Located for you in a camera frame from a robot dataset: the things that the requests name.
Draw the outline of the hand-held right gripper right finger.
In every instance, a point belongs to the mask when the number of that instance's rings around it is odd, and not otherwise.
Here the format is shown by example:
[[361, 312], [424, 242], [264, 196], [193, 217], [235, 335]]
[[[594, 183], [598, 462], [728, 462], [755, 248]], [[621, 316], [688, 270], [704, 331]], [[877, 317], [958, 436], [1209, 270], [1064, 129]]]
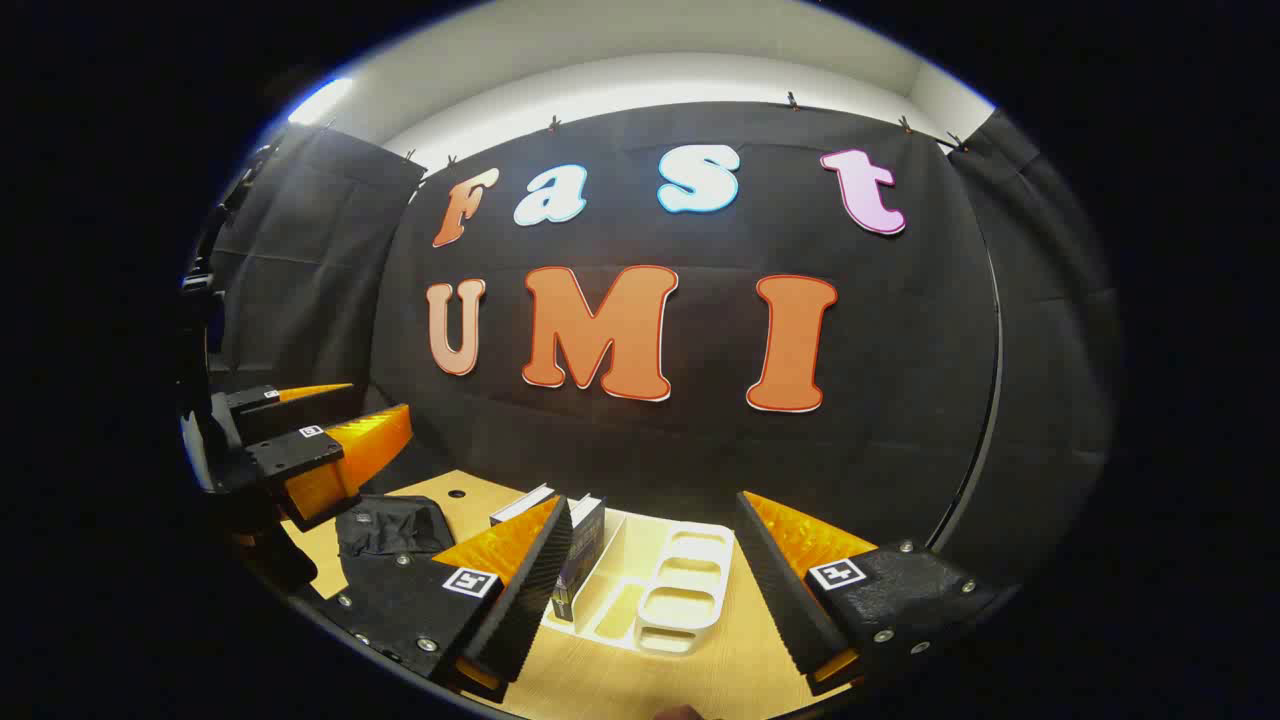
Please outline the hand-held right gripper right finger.
[[873, 544], [753, 492], [736, 538], [814, 694], [892, 684], [964, 635], [1000, 588], [913, 539]]

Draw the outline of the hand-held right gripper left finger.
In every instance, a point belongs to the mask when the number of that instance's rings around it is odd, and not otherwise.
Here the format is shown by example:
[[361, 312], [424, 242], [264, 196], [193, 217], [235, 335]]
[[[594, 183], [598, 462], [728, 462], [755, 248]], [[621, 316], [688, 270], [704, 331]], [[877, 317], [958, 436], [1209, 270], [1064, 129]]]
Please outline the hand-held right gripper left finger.
[[365, 497], [335, 528], [346, 587], [324, 615], [421, 678], [502, 701], [572, 544], [568, 502], [554, 495], [460, 543], [421, 497]]

